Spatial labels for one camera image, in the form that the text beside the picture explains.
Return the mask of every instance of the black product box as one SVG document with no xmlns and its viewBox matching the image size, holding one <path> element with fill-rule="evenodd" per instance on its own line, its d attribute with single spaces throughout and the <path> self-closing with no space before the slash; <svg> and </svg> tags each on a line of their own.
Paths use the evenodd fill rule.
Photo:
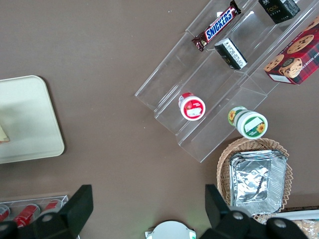
<svg viewBox="0 0 319 239">
<path fill-rule="evenodd" d="M 275 24 L 287 21 L 300 11 L 294 0 L 259 0 Z"/>
<path fill-rule="evenodd" d="M 247 65 L 247 60 L 229 38 L 217 42 L 215 49 L 230 68 L 240 70 Z"/>
</svg>

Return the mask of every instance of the woven basket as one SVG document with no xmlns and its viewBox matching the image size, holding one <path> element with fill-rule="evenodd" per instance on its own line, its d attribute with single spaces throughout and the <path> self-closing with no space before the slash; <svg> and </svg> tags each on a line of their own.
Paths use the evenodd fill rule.
<svg viewBox="0 0 319 239">
<path fill-rule="evenodd" d="M 221 154 L 218 165 L 217 165 L 217 188 L 224 198 L 225 202 L 230 205 L 230 187 L 229 187 L 229 158 L 238 152 L 247 152 L 247 151 L 255 151 L 255 150 L 265 150 L 265 149 L 277 149 L 284 156 L 288 157 L 289 154 L 287 150 L 285 150 L 278 142 L 275 142 L 268 138 L 259 138 L 256 140 L 249 140 L 246 138 L 240 138 L 230 145 L 223 151 Z M 286 175 L 285 175 L 285 187 L 284 187 L 284 195 L 283 202 L 280 210 L 284 209 L 287 204 L 287 200 L 289 199 L 289 195 L 291 192 L 291 183 L 293 180 L 293 170 L 287 164 Z M 254 218 L 260 222 L 265 223 L 269 218 L 271 218 L 273 214 L 267 215 L 255 215 Z"/>
</svg>

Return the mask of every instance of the clear acrylic display stand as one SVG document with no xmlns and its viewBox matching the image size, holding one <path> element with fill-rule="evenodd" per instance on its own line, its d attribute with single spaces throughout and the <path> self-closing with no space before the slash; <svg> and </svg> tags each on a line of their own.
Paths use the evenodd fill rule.
<svg viewBox="0 0 319 239">
<path fill-rule="evenodd" d="M 10 215 L 4 221 L 12 221 L 28 204 L 37 204 L 40 207 L 41 212 L 43 212 L 45 207 L 53 199 L 61 200 L 62 205 L 66 204 L 69 201 L 68 196 L 64 195 L 64 196 L 57 196 L 57 197 L 0 202 L 0 205 L 4 204 L 10 208 Z"/>
<path fill-rule="evenodd" d="M 256 0 L 237 0 L 242 13 L 200 52 L 191 40 L 229 2 L 211 0 L 135 94 L 199 162 L 235 129 L 227 121 L 233 107 L 254 110 L 277 86 L 263 67 L 319 15 L 318 0 L 296 0 L 301 9 L 298 15 L 276 25 Z M 248 61 L 240 71 L 229 68 L 214 50 L 214 44 L 224 38 L 230 38 Z M 178 98 L 186 92 L 206 104 L 206 113 L 198 121 L 188 121 L 180 113 Z"/>
</svg>

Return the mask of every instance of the soda can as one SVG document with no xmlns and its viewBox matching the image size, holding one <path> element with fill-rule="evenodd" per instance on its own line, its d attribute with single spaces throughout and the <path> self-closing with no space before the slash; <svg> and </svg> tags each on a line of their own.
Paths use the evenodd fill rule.
<svg viewBox="0 0 319 239">
<path fill-rule="evenodd" d="M 0 204 L 0 222 L 3 222 L 10 215 L 10 208 L 5 204 Z"/>
<path fill-rule="evenodd" d="M 49 202 L 48 205 L 46 205 L 45 209 L 40 214 L 40 216 L 46 213 L 57 213 L 60 211 L 61 208 L 62 208 L 62 201 L 59 199 L 53 199 Z"/>
<path fill-rule="evenodd" d="M 32 223 L 40 215 L 40 212 L 41 209 L 38 205 L 29 204 L 13 219 L 13 221 L 16 222 L 18 228 L 25 227 Z"/>
</svg>

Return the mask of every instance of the candy bar wrapper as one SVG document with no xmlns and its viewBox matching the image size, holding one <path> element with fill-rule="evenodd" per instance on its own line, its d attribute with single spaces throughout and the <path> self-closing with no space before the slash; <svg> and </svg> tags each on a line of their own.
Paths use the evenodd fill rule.
<svg viewBox="0 0 319 239">
<path fill-rule="evenodd" d="M 225 27 L 236 15 L 240 14 L 241 10 L 236 5 L 235 1 L 230 2 L 230 7 L 226 9 L 208 28 L 197 35 L 192 42 L 196 47 L 203 51 L 205 46 Z"/>
</svg>

